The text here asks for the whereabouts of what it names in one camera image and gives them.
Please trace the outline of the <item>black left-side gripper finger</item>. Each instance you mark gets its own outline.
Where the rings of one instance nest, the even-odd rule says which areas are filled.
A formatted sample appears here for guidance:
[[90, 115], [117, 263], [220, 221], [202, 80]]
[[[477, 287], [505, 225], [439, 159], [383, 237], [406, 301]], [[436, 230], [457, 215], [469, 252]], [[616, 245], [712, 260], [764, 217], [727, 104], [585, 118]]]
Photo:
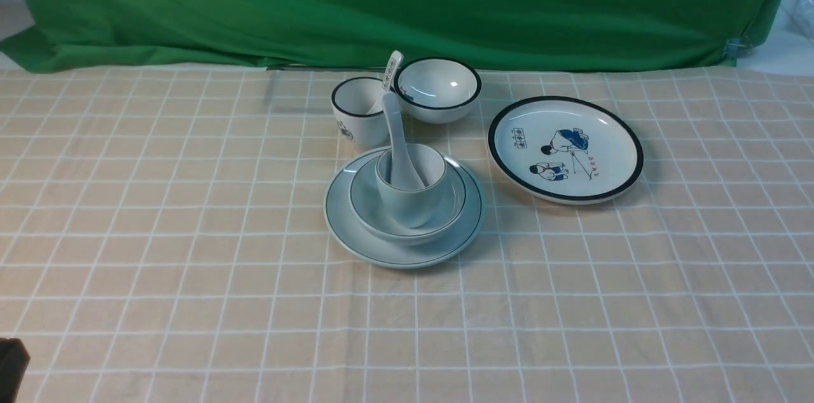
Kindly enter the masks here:
[[1, 402], [14, 403], [31, 356], [21, 339], [1, 339]]

